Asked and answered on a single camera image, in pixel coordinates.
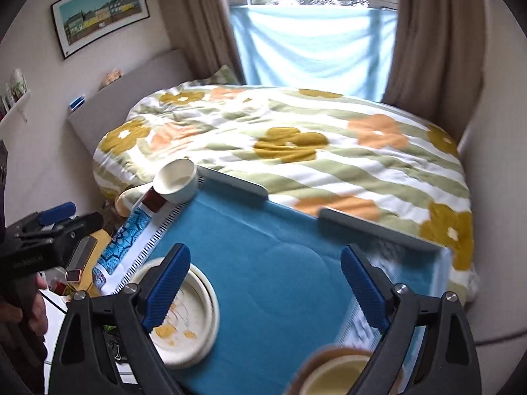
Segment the person's left hand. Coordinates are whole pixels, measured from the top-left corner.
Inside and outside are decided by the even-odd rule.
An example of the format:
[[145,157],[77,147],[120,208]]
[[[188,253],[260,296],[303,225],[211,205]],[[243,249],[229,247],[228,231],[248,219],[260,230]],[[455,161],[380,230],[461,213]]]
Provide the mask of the person's left hand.
[[[45,301],[41,290],[47,289],[45,279],[41,274],[37,274],[35,278],[36,292],[31,305],[31,312],[29,314],[29,328],[36,334],[36,336],[44,336],[48,330],[48,319],[45,312]],[[17,324],[23,318],[23,313],[20,308],[13,305],[1,302],[0,305],[0,319],[2,324]]]

